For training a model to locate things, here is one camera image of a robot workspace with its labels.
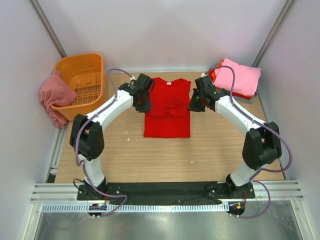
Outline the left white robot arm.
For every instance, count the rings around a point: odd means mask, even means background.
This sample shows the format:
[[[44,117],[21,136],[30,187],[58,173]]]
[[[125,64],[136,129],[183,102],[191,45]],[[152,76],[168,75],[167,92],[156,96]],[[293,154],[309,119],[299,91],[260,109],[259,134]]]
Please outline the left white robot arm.
[[[155,81],[141,73],[114,89],[114,95],[92,112],[74,117],[69,144],[74,149],[75,163],[82,167],[83,185],[78,192],[83,198],[108,197],[106,177],[100,157],[105,148],[104,131],[121,113],[134,107],[138,113],[151,110],[150,94]]]

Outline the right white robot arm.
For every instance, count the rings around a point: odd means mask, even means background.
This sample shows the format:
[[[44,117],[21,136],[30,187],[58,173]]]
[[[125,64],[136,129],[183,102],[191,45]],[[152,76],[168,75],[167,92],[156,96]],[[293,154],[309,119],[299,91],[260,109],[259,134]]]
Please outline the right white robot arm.
[[[238,198],[263,167],[281,157],[279,126],[256,118],[226,90],[216,89],[209,76],[196,79],[195,85],[188,109],[204,112],[208,108],[229,120],[244,136],[243,162],[225,180],[226,194]]]

